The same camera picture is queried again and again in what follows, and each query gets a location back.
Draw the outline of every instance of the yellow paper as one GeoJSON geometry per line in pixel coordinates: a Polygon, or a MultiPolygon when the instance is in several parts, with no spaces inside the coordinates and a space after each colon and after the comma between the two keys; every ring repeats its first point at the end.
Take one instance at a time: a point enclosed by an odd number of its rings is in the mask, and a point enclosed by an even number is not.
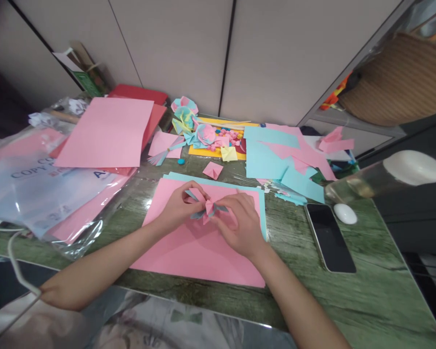
{"type": "MultiPolygon", "coordinates": [[[[202,121],[205,122],[211,122],[211,123],[215,123],[215,124],[227,124],[230,121],[229,120],[223,120],[223,119],[210,119],[210,118],[203,118],[200,117],[199,119],[201,119],[202,121]]],[[[241,123],[241,124],[235,124],[236,126],[253,126],[253,127],[259,127],[259,124],[254,124],[254,123],[241,123]]],[[[189,154],[191,155],[199,155],[199,156],[207,156],[207,157],[216,157],[216,158],[220,158],[221,157],[221,151],[219,150],[219,148],[216,149],[216,151],[212,152],[211,150],[208,149],[194,149],[193,145],[191,145],[189,147],[189,154]]],[[[247,156],[245,154],[241,154],[241,153],[237,153],[237,159],[238,160],[246,160],[247,156]]]]}
{"type": "Polygon", "coordinates": [[[223,161],[237,161],[236,147],[221,147],[221,157],[223,161]]]}

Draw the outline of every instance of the plastic packaging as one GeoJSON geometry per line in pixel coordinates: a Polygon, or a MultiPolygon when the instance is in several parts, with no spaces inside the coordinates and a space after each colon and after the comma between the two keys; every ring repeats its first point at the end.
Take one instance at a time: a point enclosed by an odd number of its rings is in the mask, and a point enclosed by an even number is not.
{"type": "Polygon", "coordinates": [[[81,257],[127,197],[128,174],[53,167],[65,135],[27,128],[0,141],[0,220],[29,228],[69,259],[81,257]]]}
{"type": "Polygon", "coordinates": [[[435,182],[436,160],[414,150],[403,150],[328,184],[325,194],[336,203],[347,204],[435,182]]]}

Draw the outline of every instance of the plastic bag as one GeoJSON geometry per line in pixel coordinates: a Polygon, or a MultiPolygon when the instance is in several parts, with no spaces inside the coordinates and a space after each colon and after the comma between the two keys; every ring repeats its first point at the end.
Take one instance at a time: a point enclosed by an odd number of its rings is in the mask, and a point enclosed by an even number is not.
{"type": "Polygon", "coordinates": [[[126,198],[137,172],[53,167],[49,153],[65,139],[26,129],[0,141],[0,220],[29,228],[69,259],[81,257],[126,198]]]}

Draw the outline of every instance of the white mouse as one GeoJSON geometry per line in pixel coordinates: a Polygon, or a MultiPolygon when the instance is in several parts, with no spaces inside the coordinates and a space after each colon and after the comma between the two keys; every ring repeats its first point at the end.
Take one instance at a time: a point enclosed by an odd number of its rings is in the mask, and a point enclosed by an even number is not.
{"type": "Polygon", "coordinates": [[[336,213],[336,216],[339,218],[339,220],[345,224],[357,223],[357,215],[355,214],[354,210],[346,204],[334,205],[334,213],[336,213]]]}

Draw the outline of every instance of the forearm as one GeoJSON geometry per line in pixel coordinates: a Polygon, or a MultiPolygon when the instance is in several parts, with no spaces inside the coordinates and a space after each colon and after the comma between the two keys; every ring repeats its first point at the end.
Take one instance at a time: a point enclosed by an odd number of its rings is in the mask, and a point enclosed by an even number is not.
{"type": "Polygon", "coordinates": [[[350,348],[321,305],[269,245],[252,262],[278,303],[298,348],[350,348]]]}
{"type": "Polygon", "coordinates": [[[137,259],[169,231],[156,219],[61,270],[40,289],[42,300],[79,311],[112,285],[137,259]]]}

